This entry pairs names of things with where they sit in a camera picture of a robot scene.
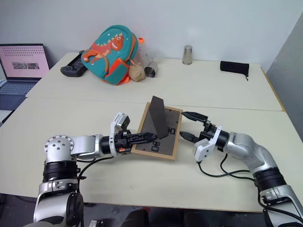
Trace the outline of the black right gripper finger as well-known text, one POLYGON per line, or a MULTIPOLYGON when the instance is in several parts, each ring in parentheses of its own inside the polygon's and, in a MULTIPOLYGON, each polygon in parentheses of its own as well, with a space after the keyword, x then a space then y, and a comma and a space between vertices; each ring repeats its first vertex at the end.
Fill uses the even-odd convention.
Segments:
POLYGON ((200 113, 196 113, 196 112, 182 112, 181 113, 183 116, 185 116, 186 118, 192 120, 192 121, 199 121, 199 122, 207 122, 208 120, 208 116, 205 116, 203 114, 200 113))
POLYGON ((200 141, 200 139, 198 137, 196 137, 194 134, 189 133, 189 132, 181 131, 180 132, 180 136, 182 138, 184 138, 185 140, 190 141, 190 142, 198 142, 198 141, 200 141))

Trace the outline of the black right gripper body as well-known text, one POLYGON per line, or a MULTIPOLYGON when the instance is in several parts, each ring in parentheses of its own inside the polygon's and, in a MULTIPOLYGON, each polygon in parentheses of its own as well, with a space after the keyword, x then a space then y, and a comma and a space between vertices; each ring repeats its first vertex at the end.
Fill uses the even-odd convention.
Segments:
POLYGON ((212 139, 215 135, 216 130, 217 130, 216 125, 212 124, 208 120, 208 118, 203 120, 202 123, 203 123, 203 126, 204 126, 204 130, 202 132, 200 132, 199 139, 200 140, 203 140, 203 139, 210 140, 210 139, 212 139))

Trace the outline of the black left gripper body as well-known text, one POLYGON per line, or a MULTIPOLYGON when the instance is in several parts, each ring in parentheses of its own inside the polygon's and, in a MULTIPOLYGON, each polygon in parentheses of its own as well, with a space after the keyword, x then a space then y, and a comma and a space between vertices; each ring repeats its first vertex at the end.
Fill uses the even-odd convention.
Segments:
POLYGON ((115 149, 118 154, 127 155, 131 153, 132 145, 128 141, 130 135, 129 130, 119 131, 115 134, 115 149))

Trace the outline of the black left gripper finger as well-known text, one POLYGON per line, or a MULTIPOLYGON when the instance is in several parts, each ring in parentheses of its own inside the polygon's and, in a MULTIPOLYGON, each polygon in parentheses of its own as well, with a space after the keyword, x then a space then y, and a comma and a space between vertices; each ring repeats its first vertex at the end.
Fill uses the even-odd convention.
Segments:
POLYGON ((141 132, 136 134, 131 134, 129 139, 154 139, 154 134, 150 132, 141 132))
POLYGON ((129 139, 129 144, 145 144, 150 143, 157 139, 157 135, 154 135, 154 139, 129 139))

